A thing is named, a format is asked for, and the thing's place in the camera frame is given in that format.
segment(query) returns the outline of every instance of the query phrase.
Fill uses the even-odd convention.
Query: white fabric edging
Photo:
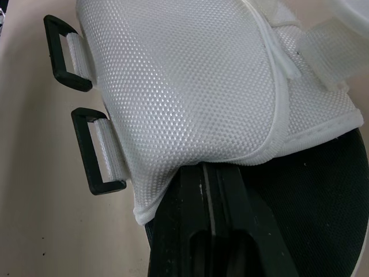
[[[277,157],[296,153],[322,143],[326,143],[335,137],[354,130],[364,124],[362,114],[358,109],[350,114],[327,121],[321,125],[288,137],[285,145]]]

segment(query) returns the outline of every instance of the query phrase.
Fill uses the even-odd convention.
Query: white plastic part
[[[348,28],[369,39],[368,0],[326,0],[329,9]]]

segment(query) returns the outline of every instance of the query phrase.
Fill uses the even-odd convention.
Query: white nylon strap
[[[96,77],[90,56],[86,50],[88,47],[86,41],[77,33],[69,33],[66,39],[73,62],[74,74],[90,80],[95,85]]]
[[[330,91],[369,69],[369,39],[335,18],[306,32],[298,42],[298,50]]]
[[[121,145],[111,121],[109,119],[102,118],[94,121],[94,124],[97,137],[103,151],[109,181],[126,181],[130,178],[130,174],[123,157]]]

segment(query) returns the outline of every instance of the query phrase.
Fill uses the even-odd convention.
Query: black plastic frame
[[[77,33],[73,27],[59,18],[47,15],[44,18],[48,50],[50,52],[52,73],[55,79],[78,91],[87,92],[92,89],[92,82],[73,73],[67,72],[63,56],[60,36],[66,36],[68,33]]]
[[[94,122],[99,118],[107,118],[101,111],[92,110],[90,108],[77,108],[71,112],[74,130],[80,147],[83,165],[87,176],[88,186],[94,195],[118,192],[126,188],[126,182],[112,181],[103,182],[101,177],[99,163],[91,134],[88,128],[88,122]]]

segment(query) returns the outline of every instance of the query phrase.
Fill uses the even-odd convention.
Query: white mesh fabric
[[[363,117],[347,95],[348,86],[328,91],[298,52],[297,43],[304,35],[296,26],[274,29],[285,52],[301,71],[289,88],[289,127],[284,156],[325,143],[363,124]]]
[[[307,31],[300,38],[298,48],[331,91],[348,77],[369,69],[369,39],[337,19],[325,21]]]
[[[140,224],[181,165],[278,153],[288,92],[242,1],[80,0],[77,10]]]

